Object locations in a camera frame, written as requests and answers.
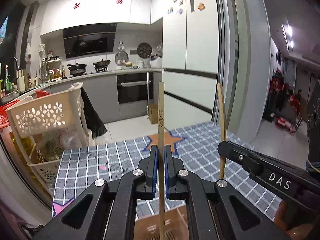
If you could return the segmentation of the black hanging bag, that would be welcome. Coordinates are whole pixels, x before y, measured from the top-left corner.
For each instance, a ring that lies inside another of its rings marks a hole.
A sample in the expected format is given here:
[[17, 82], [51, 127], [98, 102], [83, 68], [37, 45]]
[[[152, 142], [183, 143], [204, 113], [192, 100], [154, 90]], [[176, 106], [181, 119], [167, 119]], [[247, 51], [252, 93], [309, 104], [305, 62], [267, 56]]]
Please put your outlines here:
[[83, 87], [81, 88], [81, 97], [84, 103], [84, 115], [87, 128], [91, 130], [93, 139], [104, 135], [107, 132], [107, 129], [92, 106], [91, 101]]

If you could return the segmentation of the cardboard box on floor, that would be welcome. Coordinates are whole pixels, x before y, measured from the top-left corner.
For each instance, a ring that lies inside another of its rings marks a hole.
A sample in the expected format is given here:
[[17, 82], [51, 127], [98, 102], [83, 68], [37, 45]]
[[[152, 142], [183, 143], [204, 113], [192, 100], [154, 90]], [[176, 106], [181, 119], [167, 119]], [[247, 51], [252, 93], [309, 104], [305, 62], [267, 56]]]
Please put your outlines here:
[[156, 103], [148, 104], [148, 116], [151, 124], [158, 124], [158, 105]]

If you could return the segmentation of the white refrigerator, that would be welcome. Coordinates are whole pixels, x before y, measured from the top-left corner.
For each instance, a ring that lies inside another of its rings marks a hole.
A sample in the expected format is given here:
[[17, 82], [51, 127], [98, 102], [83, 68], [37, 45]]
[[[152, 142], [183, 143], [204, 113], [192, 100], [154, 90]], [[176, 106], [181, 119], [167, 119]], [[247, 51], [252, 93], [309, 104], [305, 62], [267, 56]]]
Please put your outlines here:
[[164, 127], [212, 119], [219, 62], [217, 0], [162, 0]]

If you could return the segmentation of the black pot on stove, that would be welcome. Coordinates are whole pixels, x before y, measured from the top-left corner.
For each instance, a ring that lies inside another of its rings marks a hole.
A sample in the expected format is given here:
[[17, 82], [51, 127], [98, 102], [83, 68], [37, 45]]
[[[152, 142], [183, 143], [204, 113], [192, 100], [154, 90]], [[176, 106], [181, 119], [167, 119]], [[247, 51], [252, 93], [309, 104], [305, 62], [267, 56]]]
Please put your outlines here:
[[96, 72], [106, 72], [110, 64], [110, 60], [100, 60], [93, 63]]

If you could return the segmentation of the black built-in oven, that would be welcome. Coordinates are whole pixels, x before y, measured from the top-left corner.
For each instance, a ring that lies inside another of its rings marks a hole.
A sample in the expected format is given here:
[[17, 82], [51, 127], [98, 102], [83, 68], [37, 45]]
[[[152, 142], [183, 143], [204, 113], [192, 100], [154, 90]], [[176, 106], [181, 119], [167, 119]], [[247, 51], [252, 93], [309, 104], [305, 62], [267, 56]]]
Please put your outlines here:
[[153, 99], [153, 74], [117, 75], [119, 104]]

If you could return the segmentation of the white upper cabinets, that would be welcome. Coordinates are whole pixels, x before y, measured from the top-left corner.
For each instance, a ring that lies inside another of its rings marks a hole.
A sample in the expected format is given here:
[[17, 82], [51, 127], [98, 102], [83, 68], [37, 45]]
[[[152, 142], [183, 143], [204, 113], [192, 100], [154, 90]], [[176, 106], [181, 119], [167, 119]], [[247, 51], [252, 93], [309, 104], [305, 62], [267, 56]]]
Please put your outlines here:
[[162, 17], [162, 0], [50, 0], [40, 34], [96, 23], [154, 24]]

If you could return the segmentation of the black wok on stove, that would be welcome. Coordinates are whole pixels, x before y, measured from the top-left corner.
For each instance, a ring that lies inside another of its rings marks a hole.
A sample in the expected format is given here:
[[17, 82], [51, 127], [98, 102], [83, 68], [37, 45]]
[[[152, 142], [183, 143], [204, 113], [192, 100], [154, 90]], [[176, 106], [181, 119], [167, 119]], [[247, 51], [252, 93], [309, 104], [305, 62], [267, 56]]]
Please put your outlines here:
[[68, 64], [67, 66], [71, 76], [80, 76], [86, 73], [87, 64], [76, 63], [76, 64]]

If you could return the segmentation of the grey checked tablecloth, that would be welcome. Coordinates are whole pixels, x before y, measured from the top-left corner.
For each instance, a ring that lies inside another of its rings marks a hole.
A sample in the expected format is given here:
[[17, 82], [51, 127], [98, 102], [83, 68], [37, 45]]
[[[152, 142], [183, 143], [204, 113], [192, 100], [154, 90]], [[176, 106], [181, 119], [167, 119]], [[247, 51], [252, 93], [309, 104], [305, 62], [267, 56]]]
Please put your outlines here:
[[[219, 176], [220, 128], [203, 122], [173, 129], [164, 134], [172, 156], [181, 159], [189, 172], [201, 179], [216, 181]], [[52, 215], [58, 215], [96, 180], [119, 181], [125, 174], [145, 176], [137, 203], [136, 218], [158, 213], [158, 135], [149, 135], [110, 144], [65, 150], [54, 187]], [[269, 219], [274, 219], [281, 202], [271, 191], [249, 178], [239, 164], [228, 160], [224, 179]]]

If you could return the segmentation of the plain bamboo chopstick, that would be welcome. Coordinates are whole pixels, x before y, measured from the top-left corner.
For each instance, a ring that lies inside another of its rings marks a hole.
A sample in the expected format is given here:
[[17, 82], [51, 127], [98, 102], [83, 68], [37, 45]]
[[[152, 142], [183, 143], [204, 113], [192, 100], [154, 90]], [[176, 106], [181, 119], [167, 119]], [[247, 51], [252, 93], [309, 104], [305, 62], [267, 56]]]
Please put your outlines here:
[[[225, 100], [224, 100], [224, 96], [223, 96], [222, 85], [220, 83], [217, 84], [217, 94], [218, 94], [218, 100], [219, 100], [221, 141], [226, 141], [227, 140], [227, 129], [226, 129]], [[220, 156], [219, 179], [224, 178], [225, 165], [226, 165], [226, 158], [221, 155]]]

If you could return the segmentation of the beige flower-cutout storage rack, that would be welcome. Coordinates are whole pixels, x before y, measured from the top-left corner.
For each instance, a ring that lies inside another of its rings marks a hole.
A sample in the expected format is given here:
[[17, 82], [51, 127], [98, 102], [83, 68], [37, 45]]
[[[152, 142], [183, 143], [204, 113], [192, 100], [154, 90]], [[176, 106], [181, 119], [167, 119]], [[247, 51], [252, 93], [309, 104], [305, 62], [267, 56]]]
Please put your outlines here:
[[[85, 120], [82, 85], [83, 83], [77, 82], [67, 90], [37, 99], [28, 96], [6, 110], [17, 145], [27, 165], [42, 183], [54, 182], [59, 164], [57, 160], [44, 161], [36, 158], [40, 150], [36, 149], [38, 143], [35, 143], [35, 135], [42, 135], [44, 139], [50, 132], [69, 129], [69, 133], [75, 132], [78, 140], [76, 148], [94, 145], [92, 132], [87, 128]], [[22, 138], [29, 138], [35, 143], [31, 153], [28, 154], [23, 148]]]

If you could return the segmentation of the printed bamboo chopstick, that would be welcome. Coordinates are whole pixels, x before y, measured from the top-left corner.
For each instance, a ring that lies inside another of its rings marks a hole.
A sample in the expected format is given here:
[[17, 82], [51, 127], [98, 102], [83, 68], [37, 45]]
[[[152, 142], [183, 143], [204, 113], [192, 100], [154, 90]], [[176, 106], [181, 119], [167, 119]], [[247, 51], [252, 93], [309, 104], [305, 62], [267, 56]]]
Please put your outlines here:
[[165, 240], [165, 205], [164, 205], [164, 82], [158, 87], [158, 175], [159, 175], [159, 236]]

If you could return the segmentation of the black range hood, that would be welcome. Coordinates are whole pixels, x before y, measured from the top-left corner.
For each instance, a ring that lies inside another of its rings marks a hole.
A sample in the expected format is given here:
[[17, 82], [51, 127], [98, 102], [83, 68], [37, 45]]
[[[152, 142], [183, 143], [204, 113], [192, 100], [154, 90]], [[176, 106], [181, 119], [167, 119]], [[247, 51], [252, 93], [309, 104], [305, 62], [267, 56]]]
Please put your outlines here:
[[62, 30], [66, 58], [111, 53], [117, 23], [79, 25]]

